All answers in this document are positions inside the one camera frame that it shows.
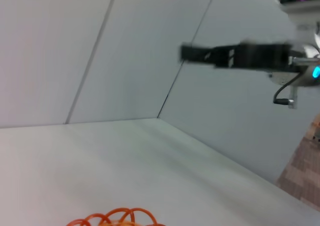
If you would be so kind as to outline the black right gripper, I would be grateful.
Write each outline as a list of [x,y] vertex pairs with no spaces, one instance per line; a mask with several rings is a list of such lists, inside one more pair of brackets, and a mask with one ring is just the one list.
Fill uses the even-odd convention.
[[241,43],[239,63],[236,63],[235,59],[236,47],[237,45],[205,48],[182,44],[179,48],[179,59],[182,62],[213,65],[221,69],[298,72],[298,67],[290,62],[291,44]]

